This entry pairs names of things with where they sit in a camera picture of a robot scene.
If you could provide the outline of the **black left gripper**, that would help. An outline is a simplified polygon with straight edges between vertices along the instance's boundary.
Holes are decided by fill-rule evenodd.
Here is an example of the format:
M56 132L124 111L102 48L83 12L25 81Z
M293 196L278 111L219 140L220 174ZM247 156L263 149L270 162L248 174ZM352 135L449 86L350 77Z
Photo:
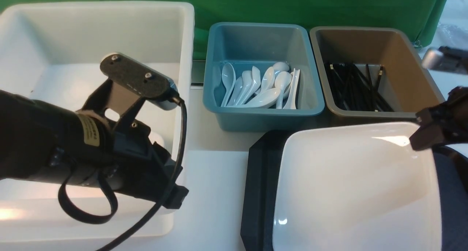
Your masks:
M112 191L157 203L170 178L178 178L183 167L167 149L152 142L150 134L150 127L137 120L127 133L116 133L112 163L104 174Z

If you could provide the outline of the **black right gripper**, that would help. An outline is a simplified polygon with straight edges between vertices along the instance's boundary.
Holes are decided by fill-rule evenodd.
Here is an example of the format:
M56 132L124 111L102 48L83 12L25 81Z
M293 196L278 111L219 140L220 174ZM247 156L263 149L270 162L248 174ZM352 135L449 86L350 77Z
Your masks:
M416 113L419 128L409 138L414 151L422 151L444 142L466 142L468 88L453 88L448 99Z

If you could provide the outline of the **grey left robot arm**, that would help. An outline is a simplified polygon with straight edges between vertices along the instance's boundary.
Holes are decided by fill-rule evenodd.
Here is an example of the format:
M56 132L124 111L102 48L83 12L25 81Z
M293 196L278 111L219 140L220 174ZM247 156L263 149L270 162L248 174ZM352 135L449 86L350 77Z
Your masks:
M66 208L66 186L89 186L113 207L120 193L179 209L189 191L170 179L182 167L137 121L145 101L100 88L73 112L1 91L1 179L60 184Z

